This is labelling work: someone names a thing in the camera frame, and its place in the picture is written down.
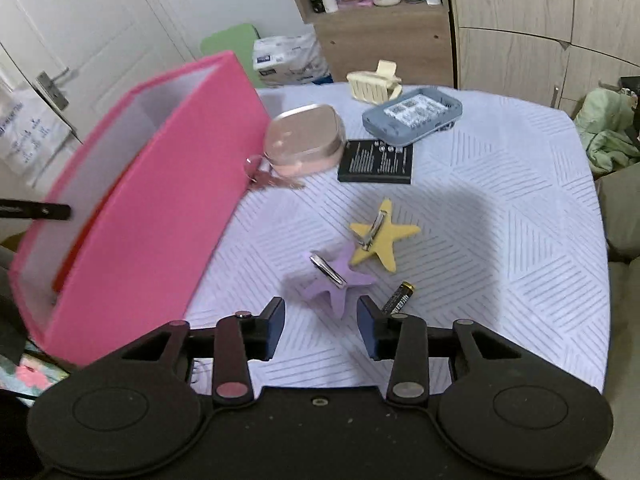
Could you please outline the white tissue package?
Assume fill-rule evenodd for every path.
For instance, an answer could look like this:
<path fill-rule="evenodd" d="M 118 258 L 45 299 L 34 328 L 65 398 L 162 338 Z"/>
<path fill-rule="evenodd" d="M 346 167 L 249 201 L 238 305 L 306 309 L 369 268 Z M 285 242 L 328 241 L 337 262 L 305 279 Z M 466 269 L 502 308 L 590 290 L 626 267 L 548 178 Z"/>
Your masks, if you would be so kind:
<path fill-rule="evenodd" d="M 320 84 L 331 77 L 315 32 L 257 39 L 252 62 L 254 71 L 266 87 Z"/>

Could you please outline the colourful floral cloth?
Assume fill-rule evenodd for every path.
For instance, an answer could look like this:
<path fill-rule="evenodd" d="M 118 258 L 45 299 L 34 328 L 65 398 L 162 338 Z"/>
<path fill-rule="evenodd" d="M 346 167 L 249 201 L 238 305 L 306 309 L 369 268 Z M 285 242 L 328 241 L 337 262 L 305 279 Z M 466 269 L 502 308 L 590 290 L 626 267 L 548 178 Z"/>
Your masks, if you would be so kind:
<path fill-rule="evenodd" d="M 62 368 L 44 362 L 38 356 L 24 354 L 18 364 L 5 356 L 1 358 L 0 387 L 30 398 L 40 396 L 67 376 Z"/>

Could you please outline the wooden shelf cabinet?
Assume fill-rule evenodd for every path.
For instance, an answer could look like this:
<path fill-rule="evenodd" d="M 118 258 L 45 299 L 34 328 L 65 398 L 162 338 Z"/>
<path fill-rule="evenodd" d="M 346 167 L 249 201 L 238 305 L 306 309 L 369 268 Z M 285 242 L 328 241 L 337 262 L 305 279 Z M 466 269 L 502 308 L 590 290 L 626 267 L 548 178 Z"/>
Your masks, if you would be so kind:
<path fill-rule="evenodd" d="M 349 6 L 330 14 L 314 12 L 310 0 L 294 1 L 303 21 L 314 26 L 334 80 L 375 70 L 385 60 L 397 64 L 404 84 L 457 85 L 450 0 L 439 6 L 424 1 Z"/>

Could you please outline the purple star hair clip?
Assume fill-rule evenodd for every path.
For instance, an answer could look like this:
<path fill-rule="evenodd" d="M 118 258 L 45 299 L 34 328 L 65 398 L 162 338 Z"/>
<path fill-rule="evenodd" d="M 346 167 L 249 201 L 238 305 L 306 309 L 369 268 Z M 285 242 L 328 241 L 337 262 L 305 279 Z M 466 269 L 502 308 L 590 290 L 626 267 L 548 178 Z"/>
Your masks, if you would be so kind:
<path fill-rule="evenodd" d="M 342 318 L 346 311 L 347 292 L 354 287 L 367 287 L 376 283 L 376 277 L 355 271 L 350 260 L 356 250 L 353 242 L 342 246 L 332 259 L 323 257 L 318 252 L 308 252 L 308 261 L 318 272 L 314 280 L 302 291 L 305 300 L 313 300 L 317 296 L 329 295 L 330 306 L 336 318 Z"/>

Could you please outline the white patterned tablecloth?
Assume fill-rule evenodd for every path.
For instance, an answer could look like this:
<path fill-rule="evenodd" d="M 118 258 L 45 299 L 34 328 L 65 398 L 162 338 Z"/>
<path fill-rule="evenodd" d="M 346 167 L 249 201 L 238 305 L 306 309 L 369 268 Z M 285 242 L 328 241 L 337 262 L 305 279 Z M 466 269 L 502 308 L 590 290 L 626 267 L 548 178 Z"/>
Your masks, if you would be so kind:
<path fill-rule="evenodd" d="M 462 117 L 416 142 L 409 184 L 342 183 L 334 171 L 299 191 L 247 194 L 194 295 L 196 328 L 239 310 L 286 303 L 285 329 L 269 362 L 250 367 L 256 386 L 384 386 L 390 364 L 370 360 L 356 323 L 359 290 L 336 318 L 327 296 L 306 300 L 318 272 L 308 256 L 333 258 L 350 226 L 373 221 L 384 200 L 419 233 L 394 246 L 397 269 L 377 258 L 361 269 L 384 302 L 402 282 L 409 313 L 431 326 L 469 318 L 602 387 L 610 342 L 610 293 L 600 208 L 577 131 L 562 110 L 462 91 Z"/>

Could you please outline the green cloth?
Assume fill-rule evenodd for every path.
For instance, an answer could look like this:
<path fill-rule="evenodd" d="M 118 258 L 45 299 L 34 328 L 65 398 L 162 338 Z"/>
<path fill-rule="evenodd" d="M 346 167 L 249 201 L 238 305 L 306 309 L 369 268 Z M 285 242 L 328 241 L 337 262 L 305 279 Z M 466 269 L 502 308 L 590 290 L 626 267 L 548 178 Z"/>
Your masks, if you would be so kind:
<path fill-rule="evenodd" d="M 636 164 L 639 148 L 627 134 L 637 100 L 605 88 L 590 91 L 574 119 L 592 174 L 598 178 Z"/>

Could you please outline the cream hair claw clip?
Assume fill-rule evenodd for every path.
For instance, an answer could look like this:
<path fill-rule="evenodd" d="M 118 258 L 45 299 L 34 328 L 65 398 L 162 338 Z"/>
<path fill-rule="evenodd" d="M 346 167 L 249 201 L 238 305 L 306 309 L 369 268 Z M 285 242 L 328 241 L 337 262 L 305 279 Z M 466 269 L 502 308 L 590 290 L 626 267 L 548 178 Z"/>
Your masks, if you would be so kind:
<path fill-rule="evenodd" d="M 379 60 L 375 72 L 357 70 L 346 75 L 352 97 L 360 102 L 383 104 L 398 98 L 402 92 L 401 79 L 396 75 L 397 64 Z"/>

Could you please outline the white plastic bag on door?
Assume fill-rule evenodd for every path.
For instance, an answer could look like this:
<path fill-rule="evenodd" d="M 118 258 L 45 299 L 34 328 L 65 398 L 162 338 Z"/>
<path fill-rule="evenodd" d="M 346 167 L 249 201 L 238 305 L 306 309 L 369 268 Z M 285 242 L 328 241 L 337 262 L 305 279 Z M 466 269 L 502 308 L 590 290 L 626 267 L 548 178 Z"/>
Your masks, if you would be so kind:
<path fill-rule="evenodd" d="M 1 160 L 25 184 L 36 186 L 72 135 L 30 84 L 11 89 L 1 81 Z"/>

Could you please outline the black flat battery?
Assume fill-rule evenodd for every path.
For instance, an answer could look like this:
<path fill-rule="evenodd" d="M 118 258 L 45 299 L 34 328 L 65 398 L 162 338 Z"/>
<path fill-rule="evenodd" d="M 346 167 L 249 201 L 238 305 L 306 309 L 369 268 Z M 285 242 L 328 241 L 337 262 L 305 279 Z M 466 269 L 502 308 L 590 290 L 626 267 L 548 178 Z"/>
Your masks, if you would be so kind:
<path fill-rule="evenodd" d="M 413 146 L 403 148 L 380 140 L 351 140 L 337 169 L 342 183 L 409 185 L 412 177 Z"/>

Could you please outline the black AA battery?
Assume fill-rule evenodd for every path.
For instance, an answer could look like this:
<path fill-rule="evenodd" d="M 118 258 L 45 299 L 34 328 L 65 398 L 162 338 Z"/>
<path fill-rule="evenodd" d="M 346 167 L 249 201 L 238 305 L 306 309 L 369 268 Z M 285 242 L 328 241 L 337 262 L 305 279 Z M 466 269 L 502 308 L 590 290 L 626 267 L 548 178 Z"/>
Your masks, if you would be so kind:
<path fill-rule="evenodd" d="M 385 315 L 393 315 L 399 313 L 411 299 L 414 294 L 413 284 L 403 281 L 396 289 L 390 299 L 386 301 L 382 307 L 382 312 Z"/>

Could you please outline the rose gold compact case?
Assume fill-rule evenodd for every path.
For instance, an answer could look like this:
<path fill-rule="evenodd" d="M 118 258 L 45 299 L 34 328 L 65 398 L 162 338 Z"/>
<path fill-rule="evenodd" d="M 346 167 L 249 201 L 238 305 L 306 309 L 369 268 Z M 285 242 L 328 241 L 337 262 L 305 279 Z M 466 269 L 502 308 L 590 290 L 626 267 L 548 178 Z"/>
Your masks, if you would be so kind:
<path fill-rule="evenodd" d="M 273 118 L 264 155 L 282 177 L 305 177 L 335 167 L 346 143 L 343 119 L 332 106 L 305 105 Z"/>

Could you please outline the yellow star hair clip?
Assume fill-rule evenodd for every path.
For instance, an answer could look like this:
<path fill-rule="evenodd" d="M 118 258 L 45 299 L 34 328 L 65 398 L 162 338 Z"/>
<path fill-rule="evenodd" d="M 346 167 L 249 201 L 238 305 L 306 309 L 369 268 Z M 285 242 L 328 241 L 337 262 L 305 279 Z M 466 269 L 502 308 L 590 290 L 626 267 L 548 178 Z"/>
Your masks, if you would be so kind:
<path fill-rule="evenodd" d="M 349 225 L 357 239 L 357 248 L 350 259 L 352 266 L 358 266 L 375 256 L 387 272 L 397 271 L 394 244 L 398 240 L 418 235 L 421 228 L 415 224 L 396 224 L 393 222 L 393 210 L 392 201 L 386 198 L 378 207 L 372 223 L 352 222 Z"/>

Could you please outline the pink storage box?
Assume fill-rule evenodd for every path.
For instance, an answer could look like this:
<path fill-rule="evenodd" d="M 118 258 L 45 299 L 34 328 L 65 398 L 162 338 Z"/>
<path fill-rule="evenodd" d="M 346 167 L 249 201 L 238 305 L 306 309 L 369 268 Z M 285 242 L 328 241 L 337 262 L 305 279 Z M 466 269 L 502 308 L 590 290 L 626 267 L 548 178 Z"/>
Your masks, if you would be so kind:
<path fill-rule="evenodd" d="M 244 162 L 262 151 L 269 121 L 230 51 L 123 96 L 50 189 L 72 218 L 34 222 L 12 261 L 14 301 L 35 344 L 84 366 L 182 318 L 246 193 Z M 56 294 L 58 269 L 110 191 Z"/>

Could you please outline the red patterned gift box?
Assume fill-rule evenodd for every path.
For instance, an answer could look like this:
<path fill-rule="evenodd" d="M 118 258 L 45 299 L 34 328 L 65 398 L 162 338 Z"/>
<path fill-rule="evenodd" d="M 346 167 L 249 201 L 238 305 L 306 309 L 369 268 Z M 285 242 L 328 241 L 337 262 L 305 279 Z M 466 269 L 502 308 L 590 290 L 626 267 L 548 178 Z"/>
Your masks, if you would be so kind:
<path fill-rule="evenodd" d="M 55 278 L 52 282 L 52 290 L 56 294 L 59 294 L 60 292 L 62 292 L 66 278 L 68 277 L 68 274 L 70 274 L 70 270 L 72 270 L 72 267 L 79 255 L 81 247 L 85 243 L 85 240 L 90 234 L 93 225 L 96 223 L 96 219 L 99 218 L 99 215 L 102 209 L 104 208 L 105 204 L 107 203 L 108 199 L 111 197 L 111 194 L 112 194 L 112 191 L 104 195 L 102 200 L 98 203 L 98 206 L 94 208 L 94 211 L 91 217 L 86 221 L 86 223 L 82 227 L 80 233 L 78 234 L 78 237 L 76 237 L 74 244 L 68 251 L 63 263 L 58 269 L 58 273 L 55 275 Z"/>

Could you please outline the white door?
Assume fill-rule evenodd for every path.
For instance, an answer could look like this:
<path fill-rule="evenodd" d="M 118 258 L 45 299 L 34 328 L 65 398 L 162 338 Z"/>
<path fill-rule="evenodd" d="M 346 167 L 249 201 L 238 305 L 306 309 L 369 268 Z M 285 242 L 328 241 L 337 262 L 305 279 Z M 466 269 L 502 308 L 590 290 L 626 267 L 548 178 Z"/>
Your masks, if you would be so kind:
<path fill-rule="evenodd" d="M 156 0 L 1 0 L 1 45 L 30 82 L 47 75 L 79 139 L 137 84 L 192 58 Z"/>

